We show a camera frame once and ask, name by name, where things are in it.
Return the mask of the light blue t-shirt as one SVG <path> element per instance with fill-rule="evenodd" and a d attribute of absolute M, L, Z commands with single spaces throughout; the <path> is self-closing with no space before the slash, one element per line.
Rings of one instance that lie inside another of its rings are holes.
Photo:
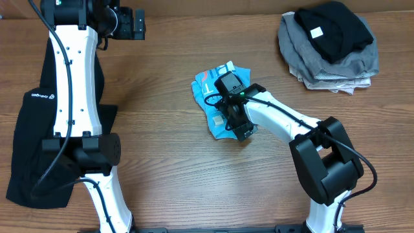
<path fill-rule="evenodd" d="M 246 86 L 250 85 L 250 69 L 235 66 L 232 61 L 228 61 L 224 65 L 220 65 L 216 68 L 200 72 L 195 76 L 195 80 L 191 83 L 193 97 L 206 114 L 208 128 L 215 139 L 237 138 L 232 131 L 227 131 L 225 129 L 227 120 L 224 119 L 224 115 L 214 106 L 205 104 L 204 101 L 207 96 L 219 93 L 214 86 L 214 82 L 220 75 L 229 71 L 237 75 Z"/>

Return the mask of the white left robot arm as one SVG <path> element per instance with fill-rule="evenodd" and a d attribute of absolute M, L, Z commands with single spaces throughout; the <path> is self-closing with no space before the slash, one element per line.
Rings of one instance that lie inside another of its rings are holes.
<path fill-rule="evenodd" d="M 42 1 L 35 7 L 49 30 L 56 67 L 53 136 L 42 142 L 51 167 L 64 165 L 91 195 L 100 232 L 135 232 L 118 179 L 120 137 L 105 133 L 98 114 L 96 53 L 110 39 L 143 40 L 145 12 L 118 1 Z"/>

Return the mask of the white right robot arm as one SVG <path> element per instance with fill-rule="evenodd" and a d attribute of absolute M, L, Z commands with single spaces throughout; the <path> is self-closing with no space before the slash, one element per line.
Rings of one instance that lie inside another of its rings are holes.
<path fill-rule="evenodd" d="M 351 197 L 364 170 L 339 120 L 302 115 L 264 87 L 246 86 L 232 72 L 220 75 L 214 85 L 221 97 L 214 107 L 237 140 L 246 140 L 262 126 L 289 145 L 300 184 L 310 197 L 310 210 L 302 224 L 277 225 L 275 232 L 364 231 L 363 225 L 341 221 L 342 201 Z"/>

